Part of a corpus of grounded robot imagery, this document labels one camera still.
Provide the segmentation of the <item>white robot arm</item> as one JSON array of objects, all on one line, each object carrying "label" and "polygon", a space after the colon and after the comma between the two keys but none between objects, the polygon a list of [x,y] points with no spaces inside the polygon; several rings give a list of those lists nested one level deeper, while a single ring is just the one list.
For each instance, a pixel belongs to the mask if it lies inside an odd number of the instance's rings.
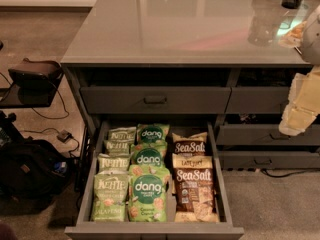
[{"label": "white robot arm", "polygon": [[312,65],[306,75],[295,74],[279,124],[282,134],[297,136],[304,133],[320,114],[320,6],[307,20],[285,33],[279,44],[294,48],[303,61]]}]

